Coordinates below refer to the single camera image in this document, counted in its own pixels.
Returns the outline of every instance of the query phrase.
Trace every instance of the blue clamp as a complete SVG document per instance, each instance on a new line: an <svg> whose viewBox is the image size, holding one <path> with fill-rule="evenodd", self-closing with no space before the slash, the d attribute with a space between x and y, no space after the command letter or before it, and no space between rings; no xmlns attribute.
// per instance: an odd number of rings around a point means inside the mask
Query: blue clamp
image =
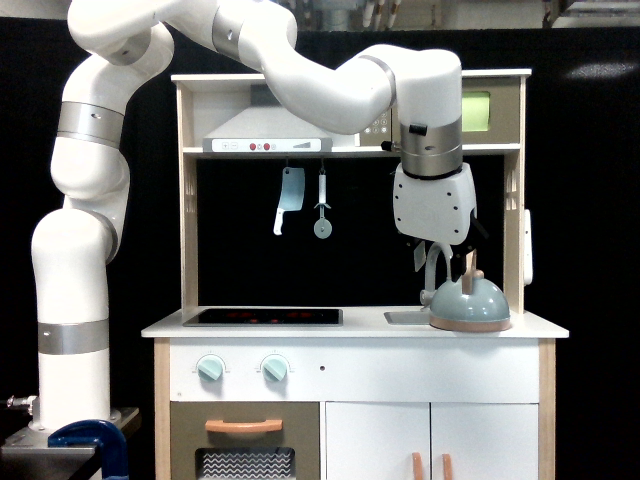
<svg viewBox="0 0 640 480"><path fill-rule="evenodd" d="M113 423L82 420L60 428L49 436L49 447L95 445L102 458L104 480L129 480L127 440Z"/></svg>

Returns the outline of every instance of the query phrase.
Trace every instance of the black curtain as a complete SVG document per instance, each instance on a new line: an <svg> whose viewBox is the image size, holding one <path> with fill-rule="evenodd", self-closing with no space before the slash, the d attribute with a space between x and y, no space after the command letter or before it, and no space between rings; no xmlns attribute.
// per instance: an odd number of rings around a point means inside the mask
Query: black curtain
<svg viewBox="0 0 640 480"><path fill-rule="evenodd" d="M131 167L123 244L108 267L112 404L138 406L131 478L153 478L152 342L140 330L180 307L174 73L243 73L174 35L167 70L131 100L121 150ZM558 342L560 479L628 478L637 394L633 247L640 152L638 29L312 33L305 56L336 67L374 43L446 48L465 69L532 68L528 81L526 206L532 211L534 282L526 308L571 331ZM31 233L61 194L49 175L66 79L87 57L58 21L0 19L0 398L37 392ZM501 238L501 160L470 159L480 216ZM305 163L309 196L319 162ZM283 163L201 162L201 303L416 303L420 275L394 231L387 160L327 161L327 217L313 236L315 198L270 233ZM216 245L206 248L206 242ZM501 283L500 245L479 261ZM221 258L230 260L221 262ZM207 265L215 263L215 270ZM0 417L3 435L21 419Z"/></svg>

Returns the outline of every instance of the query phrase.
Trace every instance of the light blue knob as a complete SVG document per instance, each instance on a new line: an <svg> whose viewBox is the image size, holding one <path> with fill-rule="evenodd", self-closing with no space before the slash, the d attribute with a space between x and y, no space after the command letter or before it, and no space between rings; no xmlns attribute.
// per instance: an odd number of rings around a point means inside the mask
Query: light blue knob
<svg viewBox="0 0 640 480"><path fill-rule="evenodd" d="M215 382L222 376L224 365L220 357L215 355L205 355L198 361L196 367L198 376L205 382Z"/></svg>
<svg viewBox="0 0 640 480"><path fill-rule="evenodd" d="M270 382L279 382L287 376L287 361L280 355L269 355L262 362L262 374Z"/></svg>

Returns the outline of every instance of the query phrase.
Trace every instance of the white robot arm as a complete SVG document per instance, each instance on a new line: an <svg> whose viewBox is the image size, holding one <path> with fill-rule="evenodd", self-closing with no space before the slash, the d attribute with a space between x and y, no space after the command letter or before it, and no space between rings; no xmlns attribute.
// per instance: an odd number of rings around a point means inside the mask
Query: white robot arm
<svg viewBox="0 0 640 480"><path fill-rule="evenodd" d="M462 164L453 53L378 45L331 70L294 50L294 16L267 0L74 0L70 32L93 55L62 98L51 171L63 209L42 220L32 243L46 430L110 416L105 266L120 244L129 187L118 147L130 97L171 61L162 22L263 73L284 107L326 130L357 133L397 105L396 225L454 245L469 231L475 194Z"/></svg>

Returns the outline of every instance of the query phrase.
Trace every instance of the white countertop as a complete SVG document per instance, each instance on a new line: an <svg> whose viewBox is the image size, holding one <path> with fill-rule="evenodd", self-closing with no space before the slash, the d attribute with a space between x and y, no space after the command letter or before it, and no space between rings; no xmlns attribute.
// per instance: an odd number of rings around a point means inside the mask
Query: white countertop
<svg viewBox="0 0 640 480"><path fill-rule="evenodd" d="M178 310L142 331L145 338L568 338L569 331L530 312L511 312L512 327L496 333L449 332L426 325L390 324L385 313L408 312L417 315L419 306L337 307L343 311L342 325L305 327L269 326L188 326L182 324L212 307ZM229 306L225 308L243 308Z"/></svg>

